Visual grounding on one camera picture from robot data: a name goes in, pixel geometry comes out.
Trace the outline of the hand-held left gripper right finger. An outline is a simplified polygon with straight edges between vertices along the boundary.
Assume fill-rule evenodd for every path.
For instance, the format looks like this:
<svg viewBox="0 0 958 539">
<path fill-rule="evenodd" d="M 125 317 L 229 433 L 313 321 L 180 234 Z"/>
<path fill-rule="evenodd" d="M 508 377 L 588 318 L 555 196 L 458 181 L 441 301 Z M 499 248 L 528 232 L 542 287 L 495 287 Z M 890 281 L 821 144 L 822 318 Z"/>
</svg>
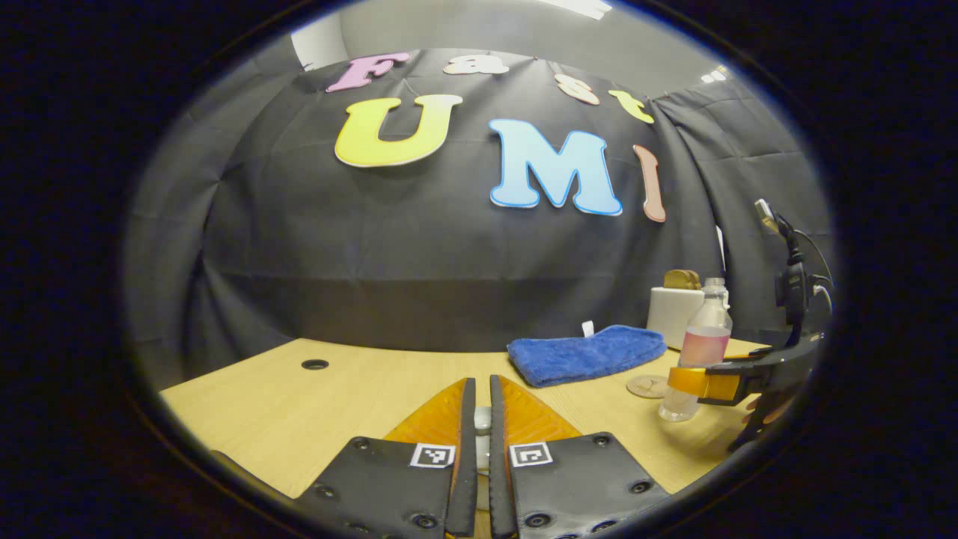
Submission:
<svg viewBox="0 0 958 539">
<path fill-rule="evenodd" d="M 489 512 L 495 538 L 593 538 L 668 499 L 609 432 L 584 434 L 529 390 L 490 384 Z"/>
</svg>

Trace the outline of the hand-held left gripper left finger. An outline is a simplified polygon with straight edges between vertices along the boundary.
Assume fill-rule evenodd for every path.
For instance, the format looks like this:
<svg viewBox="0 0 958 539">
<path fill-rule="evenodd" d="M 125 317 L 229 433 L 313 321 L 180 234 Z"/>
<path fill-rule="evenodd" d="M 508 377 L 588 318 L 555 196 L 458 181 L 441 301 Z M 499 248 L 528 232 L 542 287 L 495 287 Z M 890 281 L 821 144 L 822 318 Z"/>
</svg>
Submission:
<svg viewBox="0 0 958 539">
<path fill-rule="evenodd" d="M 471 537 L 475 397 L 475 379 L 464 378 L 386 437 L 353 437 L 296 499 L 297 508 L 346 537 Z"/>
</svg>

